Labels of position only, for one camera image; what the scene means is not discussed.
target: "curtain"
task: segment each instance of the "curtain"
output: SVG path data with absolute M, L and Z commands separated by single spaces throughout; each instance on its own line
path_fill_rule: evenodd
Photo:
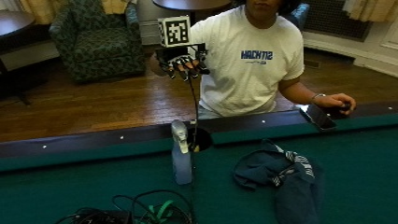
M 19 0 L 3 0 L 6 7 L 10 11 L 22 11 L 23 6 Z
M 347 0 L 345 11 L 360 21 L 396 21 L 398 0 Z
M 57 13 L 67 0 L 19 0 L 25 10 L 34 14 L 38 24 L 51 24 Z M 107 14 L 123 14 L 130 0 L 103 0 Z
M 103 0 L 106 14 L 124 14 L 128 0 Z
M 67 0 L 21 0 L 26 12 L 34 14 L 37 24 L 51 24 Z

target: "wooden floor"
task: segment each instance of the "wooden floor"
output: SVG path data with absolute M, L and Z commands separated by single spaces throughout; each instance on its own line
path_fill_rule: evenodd
M 148 55 L 154 48 L 147 47 Z M 307 49 L 308 68 L 303 82 L 316 92 L 352 95 L 361 104 L 393 101 L 398 78 L 352 65 L 352 59 Z M 0 142 L 87 133 L 160 124 L 196 117 L 190 84 L 182 79 L 139 77 L 87 85 L 71 82 L 61 59 L 14 71 L 22 78 L 45 77 L 49 82 L 27 91 L 31 106 L 17 97 L 0 99 Z M 194 81 L 200 97 L 200 80 Z M 277 97 L 279 109 L 292 103 Z

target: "pool table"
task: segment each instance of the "pool table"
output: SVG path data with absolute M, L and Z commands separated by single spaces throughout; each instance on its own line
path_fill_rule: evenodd
M 114 211 L 115 195 L 154 189 L 184 195 L 200 224 L 277 223 L 277 188 L 248 190 L 234 179 L 239 160 L 263 139 L 323 167 L 321 223 L 397 223 L 398 102 L 360 105 L 348 118 L 332 117 L 337 129 L 327 133 L 297 110 L 200 120 L 208 134 L 199 134 L 206 144 L 192 154 L 190 185 L 174 177 L 170 124 L 0 143 L 0 223 L 57 223 L 83 207 Z M 148 203 L 180 203 L 175 196 L 155 194 Z

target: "dark hair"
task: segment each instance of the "dark hair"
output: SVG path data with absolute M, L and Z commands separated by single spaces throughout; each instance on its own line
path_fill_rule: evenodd
M 301 0 L 283 0 L 283 6 L 279 9 L 279 13 L 280 14 L 292 13 L 297 9 L 300 3 Z M 247 4 L 247 0 L 234 0 L 235 7 L 239 7 L 246 4 Z

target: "side table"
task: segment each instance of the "side table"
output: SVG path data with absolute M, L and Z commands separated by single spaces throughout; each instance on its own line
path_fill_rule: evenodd
M 35 23 L 34 16 L 21 11 L 0 11 L 0 38 L 10 37 L 23 32 Z M 13 85 L 14 95 L 17 95 L 26 105 L 30 105 L 26 94 L 18 88 L 15 77 L 10 74 L 0 57 L 2 78 Z

